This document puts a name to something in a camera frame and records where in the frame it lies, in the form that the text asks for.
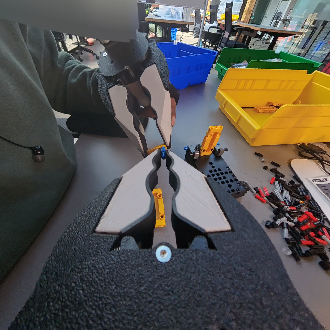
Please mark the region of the pile of loose lego pieces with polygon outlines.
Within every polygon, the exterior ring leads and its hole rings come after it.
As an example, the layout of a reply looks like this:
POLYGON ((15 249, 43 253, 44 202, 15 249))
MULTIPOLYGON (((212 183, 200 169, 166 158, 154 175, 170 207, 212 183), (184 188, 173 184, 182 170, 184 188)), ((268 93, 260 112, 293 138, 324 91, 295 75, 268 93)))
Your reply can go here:
POLYGON ((250 188, 256 199, 273 208, 273 219, 267 220, 265 227, 282 229, 287 244, 284 253, 296 262, 317 257, 319 266, 329 273, 329 218, 297 175, 294 180, 287 180, 279 171, 280 164, 270 164, 263 169, 272 173, 273 188, 250 188))

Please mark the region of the person's left forearm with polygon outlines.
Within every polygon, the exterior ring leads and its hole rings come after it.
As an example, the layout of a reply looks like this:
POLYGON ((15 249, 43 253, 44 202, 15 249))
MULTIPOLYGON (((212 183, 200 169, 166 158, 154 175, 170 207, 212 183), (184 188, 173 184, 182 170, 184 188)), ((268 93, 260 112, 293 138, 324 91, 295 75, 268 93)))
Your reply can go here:
POLYGON ((98 69, 81 64, 65 52, 52 58, 52 108, 60 113, 110 114, 98 92, 98 69))

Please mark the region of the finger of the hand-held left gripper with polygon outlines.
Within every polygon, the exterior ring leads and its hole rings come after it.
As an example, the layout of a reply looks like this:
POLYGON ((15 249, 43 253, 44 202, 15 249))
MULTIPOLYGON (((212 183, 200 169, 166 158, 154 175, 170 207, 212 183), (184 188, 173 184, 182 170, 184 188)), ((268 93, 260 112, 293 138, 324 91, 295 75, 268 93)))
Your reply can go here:
POLYGON ((133 108, 134 101, 124 86, 115 85, 108 90, 114 110, 114 118, 128 138, 136 145, 142 156, 147 156, 145 130, 133 108))
POLYGON ((171 97, 169 91, 163 85, 156 64, 144 70, 140 77, 140 82, 150 94, 151 107, 156 115, 156 125, 164 144, 169 149, 171 147, 172 134, 171 97))

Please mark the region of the white stand base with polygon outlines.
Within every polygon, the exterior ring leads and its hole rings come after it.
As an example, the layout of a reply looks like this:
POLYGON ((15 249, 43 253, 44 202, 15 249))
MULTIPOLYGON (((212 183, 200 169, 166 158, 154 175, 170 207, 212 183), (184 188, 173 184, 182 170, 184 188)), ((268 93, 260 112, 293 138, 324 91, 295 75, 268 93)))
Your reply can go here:
POLYGON ((321 165, 318 162, 313 160, 296 158, 291 160, 290 165, 329 220, 330 202, 328 202, 325 197, 316 189, 316 187, 314 187, 314 185, 312 185, 308 180, 309 178, 317 178, 329 175, 323 171, 321 165))

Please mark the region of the heap of yellow lego parts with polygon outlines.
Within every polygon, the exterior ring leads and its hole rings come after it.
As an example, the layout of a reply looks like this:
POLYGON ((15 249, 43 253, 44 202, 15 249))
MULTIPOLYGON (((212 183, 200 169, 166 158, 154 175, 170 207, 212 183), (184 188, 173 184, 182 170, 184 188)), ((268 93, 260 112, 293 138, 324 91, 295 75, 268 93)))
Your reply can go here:
POLYGON ((275 113, 283 105, 282 103, 267 102, 265 106, 254 107, 253 110, 256 113, 275 113))

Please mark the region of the wooden office desk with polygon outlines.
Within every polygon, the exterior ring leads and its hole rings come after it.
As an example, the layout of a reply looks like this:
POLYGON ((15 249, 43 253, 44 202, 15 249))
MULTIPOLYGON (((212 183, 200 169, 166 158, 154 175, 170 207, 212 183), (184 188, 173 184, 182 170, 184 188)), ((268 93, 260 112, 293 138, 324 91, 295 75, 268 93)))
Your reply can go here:
POLYGON ((257 24, 249 24, 249 23, 243 23, 243 22, 237 22, 234 24, 234 27, 242 27, 243 29, 239 31, 238 39, 243 31, 247 31, 248 38, 246 39, 246 45, 249 45, 250 39, 252 37, 256 37, 257 32, 261 32, 261 36, 264 36, 265 34, 269 35, 270 37, 273 37, 272 41, 270 42, 267 50, 273 50, 278 38, 287 38, 289 36, 295 36, 295 35, 303 35, 304 33, 301 31, 294 31, 294 30, 288 30, 288 29, 280 29, 278 27, 271 27, 271 26, 263 26, 263 25, 257 25, 257 24))

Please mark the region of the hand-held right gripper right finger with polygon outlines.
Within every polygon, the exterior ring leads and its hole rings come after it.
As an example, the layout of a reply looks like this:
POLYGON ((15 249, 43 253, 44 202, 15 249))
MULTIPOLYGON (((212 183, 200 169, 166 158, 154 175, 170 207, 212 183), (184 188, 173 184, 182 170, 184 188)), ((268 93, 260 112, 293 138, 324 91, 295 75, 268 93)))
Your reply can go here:
POLYGON ((207 177, 168 150, 166 166, 172 197, 172 227, 176 234, 209 234, 231 230, 207 177))

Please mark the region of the sticker sheet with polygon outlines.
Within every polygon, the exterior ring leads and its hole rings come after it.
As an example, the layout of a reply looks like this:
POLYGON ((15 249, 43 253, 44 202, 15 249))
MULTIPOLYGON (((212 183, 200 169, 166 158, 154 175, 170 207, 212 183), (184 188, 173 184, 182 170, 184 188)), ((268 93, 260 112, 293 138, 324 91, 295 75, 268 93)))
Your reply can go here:
POLYGON ((323 176, 308 179, 314 187, 330 202, 330 177, 323 176))

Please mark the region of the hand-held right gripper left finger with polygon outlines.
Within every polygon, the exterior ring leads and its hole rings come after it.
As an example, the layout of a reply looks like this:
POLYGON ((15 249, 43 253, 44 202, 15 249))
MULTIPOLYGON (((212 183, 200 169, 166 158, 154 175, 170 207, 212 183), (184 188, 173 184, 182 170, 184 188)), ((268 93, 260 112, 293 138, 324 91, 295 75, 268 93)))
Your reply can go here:
POLYGON ((96 233, 147 235, 155 228, 155 201, 161 150, 155 150, 127 171, 105 208, 96 233))

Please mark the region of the green storage bin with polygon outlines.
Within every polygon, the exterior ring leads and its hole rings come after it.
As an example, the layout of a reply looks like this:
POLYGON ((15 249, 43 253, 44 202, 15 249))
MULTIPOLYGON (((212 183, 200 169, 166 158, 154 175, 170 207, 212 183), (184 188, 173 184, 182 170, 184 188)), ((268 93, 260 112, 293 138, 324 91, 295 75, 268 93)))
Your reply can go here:
POLYGON ((306 70, 308 74, 318 70, 321 63, 287 52, 272 50, 224 48, 220 53, 215 70, 223 79, 233 64, 243 63, 245 68, 306 70))

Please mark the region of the black lego model yellow beam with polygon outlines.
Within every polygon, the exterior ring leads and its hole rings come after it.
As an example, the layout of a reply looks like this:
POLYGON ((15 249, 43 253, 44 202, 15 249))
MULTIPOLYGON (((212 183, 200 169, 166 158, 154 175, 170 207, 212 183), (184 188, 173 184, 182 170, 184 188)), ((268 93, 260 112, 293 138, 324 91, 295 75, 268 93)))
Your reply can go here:
POLYGON ((223 126, 210 126, 201 144, 189 146, 185 151, 185 161, 206 177, 230 193, 234 198, 242 197, 249 190, 244 181, 238 180, 223 158, 228 149, 219 145, 223 126))

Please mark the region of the black office chair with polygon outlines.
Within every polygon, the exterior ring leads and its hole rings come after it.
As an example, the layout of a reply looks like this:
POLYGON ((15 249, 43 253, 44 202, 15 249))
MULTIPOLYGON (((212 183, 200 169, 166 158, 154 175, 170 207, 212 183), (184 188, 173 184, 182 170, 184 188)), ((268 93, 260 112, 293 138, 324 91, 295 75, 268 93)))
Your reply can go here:
POLYGON ((219 37, 219 35, 217 34, 217 27, 217 21, 214 21, 213 23, 205 23, 201 36, 201 46, 203 48, 216 47, 219 37))
POLYGON ((232 34, 232 7, 233 2, 226 3, 225 6, 225 27, 219 42, 219 51, 221 52, 225 47, 234 47, 234 40, 230 40, 232 34))

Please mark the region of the blue storage bin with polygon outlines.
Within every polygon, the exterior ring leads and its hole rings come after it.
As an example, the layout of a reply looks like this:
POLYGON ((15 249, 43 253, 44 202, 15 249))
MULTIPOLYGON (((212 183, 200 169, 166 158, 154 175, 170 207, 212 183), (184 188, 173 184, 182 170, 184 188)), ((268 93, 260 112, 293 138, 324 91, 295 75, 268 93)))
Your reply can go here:
POLYGON ((169 81, 177 90, 206 82, 217 51, 178 42, 157 43, 166 57, 169 81))

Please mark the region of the yellow storage bin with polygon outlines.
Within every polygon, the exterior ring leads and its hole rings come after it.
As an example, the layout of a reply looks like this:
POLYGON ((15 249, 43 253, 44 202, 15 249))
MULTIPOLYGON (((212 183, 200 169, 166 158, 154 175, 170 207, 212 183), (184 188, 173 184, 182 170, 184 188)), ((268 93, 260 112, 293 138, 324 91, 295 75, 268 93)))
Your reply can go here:
POLYGON ((216 100, 250 146, 330 141, 330 76, 229 68, 216 100))

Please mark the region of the yellow lego panel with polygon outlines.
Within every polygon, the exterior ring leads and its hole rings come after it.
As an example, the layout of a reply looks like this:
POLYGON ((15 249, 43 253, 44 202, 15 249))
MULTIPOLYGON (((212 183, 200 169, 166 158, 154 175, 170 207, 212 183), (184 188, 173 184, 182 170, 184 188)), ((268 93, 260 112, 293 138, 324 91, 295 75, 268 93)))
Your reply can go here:
POLYGON ((155 228, 161 228, 166 226, 165 219, 165 209, 164 209, 164 201, 163 194, 160 188, 155 188, 152 191, 155 201, 155 210, 156 210, 156 223, 155 228))

